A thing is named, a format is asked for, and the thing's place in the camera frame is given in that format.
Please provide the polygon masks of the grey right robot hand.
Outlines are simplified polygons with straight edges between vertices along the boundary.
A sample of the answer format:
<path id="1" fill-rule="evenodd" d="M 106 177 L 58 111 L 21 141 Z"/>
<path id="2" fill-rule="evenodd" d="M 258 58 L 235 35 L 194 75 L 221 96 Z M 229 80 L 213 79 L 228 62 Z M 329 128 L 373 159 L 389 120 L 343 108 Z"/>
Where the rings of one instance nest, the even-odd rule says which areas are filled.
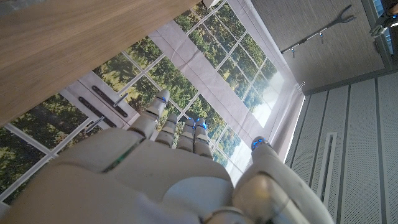
<path id="1" fill-rule="evenodd" d="M 262 136 L 233 182 L 215 162 L 203 118 L 178 140 L 171 114 L 155 126 L 167 90 L 128 129 L 109 128 L 51 160 L 3 215 L 3 223 L 331 223 L 326 206 Z"/>

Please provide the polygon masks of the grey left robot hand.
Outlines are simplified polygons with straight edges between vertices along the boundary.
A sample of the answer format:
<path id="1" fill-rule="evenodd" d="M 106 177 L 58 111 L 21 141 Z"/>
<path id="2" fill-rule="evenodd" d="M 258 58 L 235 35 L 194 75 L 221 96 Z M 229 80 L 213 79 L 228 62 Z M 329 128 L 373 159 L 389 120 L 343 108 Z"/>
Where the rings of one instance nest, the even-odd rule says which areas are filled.
<path id="1" fill-rule="evenodd" d="M 372 29 L 369 31 L 371 37 L 378 37 L 388 28 L 397 25 L 397 14 L 384 12 L 377 20 Z"/>

